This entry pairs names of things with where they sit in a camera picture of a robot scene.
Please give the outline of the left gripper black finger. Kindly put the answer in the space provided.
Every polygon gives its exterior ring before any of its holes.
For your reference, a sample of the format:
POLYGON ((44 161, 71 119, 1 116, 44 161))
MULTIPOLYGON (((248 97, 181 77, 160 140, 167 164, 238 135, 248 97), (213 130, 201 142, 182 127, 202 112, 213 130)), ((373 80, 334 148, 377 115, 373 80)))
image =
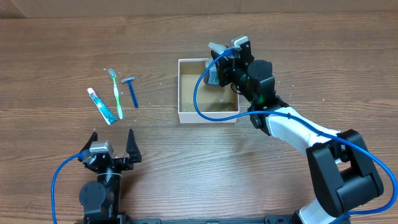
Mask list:
POLYGON ((97 132, 93 132, 88 142, 83 146, 83 151, 88 150, 91 147, 91 144, 97 140, 98 140, 98 134, 97 132))
POLYGON ((132 163, 142 162, 142 155, 136 144, 134 132, 132 129, 129 130, 129 134, 127 137, 126 152, 129 154, 129 158, 132 163))

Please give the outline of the teal toothpaste tube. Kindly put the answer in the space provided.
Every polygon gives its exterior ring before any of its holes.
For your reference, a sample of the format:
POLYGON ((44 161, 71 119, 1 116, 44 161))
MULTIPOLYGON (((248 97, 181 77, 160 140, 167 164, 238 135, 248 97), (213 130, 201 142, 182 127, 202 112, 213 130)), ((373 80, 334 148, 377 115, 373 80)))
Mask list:
POLYGON ((104 118, 107 125, 114 123, 117 119, 115 115, 108 109, 108 107, 102 102, 101 98, 96 94, 94 89, 89 87, 87 92, 92 99, 93 103, 98 108, 99 112, 101 113, 102 117, 104 118))

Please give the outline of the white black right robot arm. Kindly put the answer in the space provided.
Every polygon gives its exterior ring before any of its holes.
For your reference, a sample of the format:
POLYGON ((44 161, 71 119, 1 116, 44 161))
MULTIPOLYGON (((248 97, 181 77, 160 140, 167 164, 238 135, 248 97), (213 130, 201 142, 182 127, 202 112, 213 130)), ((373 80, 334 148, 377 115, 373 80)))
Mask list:
POLYGON ((265 222, 349 223, 357 207, 381 196, 384 186, 362 136, 324 128, 299 115, 276 94, 272 64, 256 60, 246 36, 229 47, 209 43, 204 82, 231 85, 250 106, 253 126, 287 142, 308 161, 315 199, 292 215, 268 215, 265 222))

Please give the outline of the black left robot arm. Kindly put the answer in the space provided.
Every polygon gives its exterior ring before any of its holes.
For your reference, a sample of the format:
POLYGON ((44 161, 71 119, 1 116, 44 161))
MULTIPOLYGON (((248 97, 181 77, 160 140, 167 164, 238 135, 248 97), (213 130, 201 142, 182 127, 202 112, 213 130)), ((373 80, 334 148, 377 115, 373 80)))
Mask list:
POLYGON ((80 151, 79 161, 96 173, 96 180, 85 184, 79 193, 84 208, 83 223, 132 223, 131 217, 120 212, 122 172, 133 170, 142 161, 134 132, 129 130, 126 144, 127 157, 115 158, 109 141, 98 141, 93 132, 80 151))

